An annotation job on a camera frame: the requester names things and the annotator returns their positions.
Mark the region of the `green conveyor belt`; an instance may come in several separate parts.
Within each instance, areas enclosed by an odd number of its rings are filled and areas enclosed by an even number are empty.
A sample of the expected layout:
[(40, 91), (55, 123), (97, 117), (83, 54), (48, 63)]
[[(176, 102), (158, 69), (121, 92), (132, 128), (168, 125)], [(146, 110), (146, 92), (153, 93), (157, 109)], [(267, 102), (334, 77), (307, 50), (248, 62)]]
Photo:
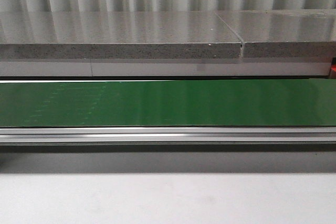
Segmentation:
[(2, 127), (334, 125), (333, 79), (1, 84)]

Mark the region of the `grey stone slab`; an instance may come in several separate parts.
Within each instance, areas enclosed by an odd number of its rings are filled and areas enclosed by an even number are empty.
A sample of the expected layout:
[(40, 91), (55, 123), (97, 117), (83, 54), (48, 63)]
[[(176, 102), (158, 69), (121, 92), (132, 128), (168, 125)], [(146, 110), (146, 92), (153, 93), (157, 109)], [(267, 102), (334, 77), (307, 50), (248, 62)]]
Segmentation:
[(217, 11), (244, 58), (334, 58), (335, 10)]
[(2, 59), (236, 59), (213, 12), (3, 12)]

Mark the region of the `grey stone slab left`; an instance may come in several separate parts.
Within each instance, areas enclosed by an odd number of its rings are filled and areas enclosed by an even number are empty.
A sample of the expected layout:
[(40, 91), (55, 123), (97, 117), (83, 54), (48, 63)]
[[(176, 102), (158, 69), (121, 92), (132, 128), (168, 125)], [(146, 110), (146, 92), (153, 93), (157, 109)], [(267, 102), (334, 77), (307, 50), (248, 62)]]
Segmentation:
[(236, 59), (213, 12), (3, 12), (2, 59)]

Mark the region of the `grey stone slab right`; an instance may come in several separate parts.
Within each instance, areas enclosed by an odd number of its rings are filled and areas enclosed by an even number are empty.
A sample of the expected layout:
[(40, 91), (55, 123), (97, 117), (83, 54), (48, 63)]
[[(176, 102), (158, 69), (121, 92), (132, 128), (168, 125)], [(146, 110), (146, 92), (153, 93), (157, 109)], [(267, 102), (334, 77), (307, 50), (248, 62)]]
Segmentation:
[(335, 10), (217, 11), (244, 58), (334, 58)]

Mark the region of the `aluminium conveyor side rail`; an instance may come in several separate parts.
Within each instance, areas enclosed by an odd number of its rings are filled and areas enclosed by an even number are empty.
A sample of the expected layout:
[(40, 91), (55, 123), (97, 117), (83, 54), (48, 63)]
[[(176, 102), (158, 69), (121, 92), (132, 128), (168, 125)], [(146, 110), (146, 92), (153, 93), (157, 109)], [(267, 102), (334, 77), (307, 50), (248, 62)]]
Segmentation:
[(1, 129), (2, 145), (335, 143), (334, 126), (42, 127)]

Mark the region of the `orange red object at edge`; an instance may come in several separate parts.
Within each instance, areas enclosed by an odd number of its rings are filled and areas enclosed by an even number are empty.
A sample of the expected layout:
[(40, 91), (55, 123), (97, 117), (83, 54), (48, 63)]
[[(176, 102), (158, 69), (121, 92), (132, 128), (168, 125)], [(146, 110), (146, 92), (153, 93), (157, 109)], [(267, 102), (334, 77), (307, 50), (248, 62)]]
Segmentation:
[(332, 59), (330, 72), (329, 72), (329, 78), (330, 79), (336, 78), (336, 57)]

